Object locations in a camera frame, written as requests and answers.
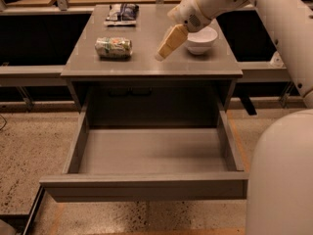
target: can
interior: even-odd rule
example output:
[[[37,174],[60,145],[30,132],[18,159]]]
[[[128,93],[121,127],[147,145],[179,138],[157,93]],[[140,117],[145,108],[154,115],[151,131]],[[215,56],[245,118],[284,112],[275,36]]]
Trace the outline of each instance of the can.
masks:
[[[102,58],[126,59],[132,55],[132,42],[125,37],[102,37],[97,39],[95,49]]]

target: cable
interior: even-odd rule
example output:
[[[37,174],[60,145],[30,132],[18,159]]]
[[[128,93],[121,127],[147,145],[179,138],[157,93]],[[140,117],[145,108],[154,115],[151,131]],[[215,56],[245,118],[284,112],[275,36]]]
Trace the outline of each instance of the cable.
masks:
[[[2,115],[0,115],[0,117],[4,120],[4,124],[0,127],[0,130],[2,130],[6,126],[7,121]]]

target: gray table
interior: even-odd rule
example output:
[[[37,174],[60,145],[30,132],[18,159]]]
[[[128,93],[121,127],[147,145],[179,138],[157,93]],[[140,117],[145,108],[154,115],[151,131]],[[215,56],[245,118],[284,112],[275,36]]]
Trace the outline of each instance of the gray table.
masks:
[[[213,47],[202,56],[194,56],[181,46],[165,61],[155,59],[157,47],[166,31],[173,25],[167,12],[174,5],[141,5],[136,27],[106,27],[103,22],[109,6],[96,6],[66,68],[61,74],[68,81],[77,107],[84,96],[77,95],[76,81],[92,80],[204,80],[236,79],[243,76],[217,21],[211,26],[219,34]],[[133,43],[129,61],[101,60],[94,48],[98,37],[123,36]]]
[[[207,54],[181,46],[157,61],[172,7],[140,5],[136,27],[106,27],[109,6],[96,7],[62,72],[80,117],[64,174],[40,180],[56,201],[246,197],[225,113],[242,71],[217,22]],[[131,39],[131,59],[101,60],[104,36]]]

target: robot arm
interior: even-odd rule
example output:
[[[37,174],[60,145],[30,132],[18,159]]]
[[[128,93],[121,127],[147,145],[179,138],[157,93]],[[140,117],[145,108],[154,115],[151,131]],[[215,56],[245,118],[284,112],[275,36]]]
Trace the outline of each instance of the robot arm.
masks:
[[[186,41],[188,32],[248,3],[255,7],[304,103],[313,108],[313,12],[301,0],[182,0],[168,13],[177,25],[162,41],[158,58],[170,55]]]

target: floor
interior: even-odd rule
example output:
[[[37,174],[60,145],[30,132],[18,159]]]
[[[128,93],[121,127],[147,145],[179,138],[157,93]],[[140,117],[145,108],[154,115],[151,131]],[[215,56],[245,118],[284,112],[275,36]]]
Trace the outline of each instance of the floor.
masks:
[[[262,132],[303,110],[292,103],[282,109],[276,100],[253,103],[256,116],[236,99],[228,111],[246,171]],[[24,105],[0,105],[0,115],[0,215],[28,214],[39,178],[63,169],[78,113],[72,103],[37,103],[30,113]],[[243,235],[245,222],[245,200],[60,204],[45,194],[30,234]]]

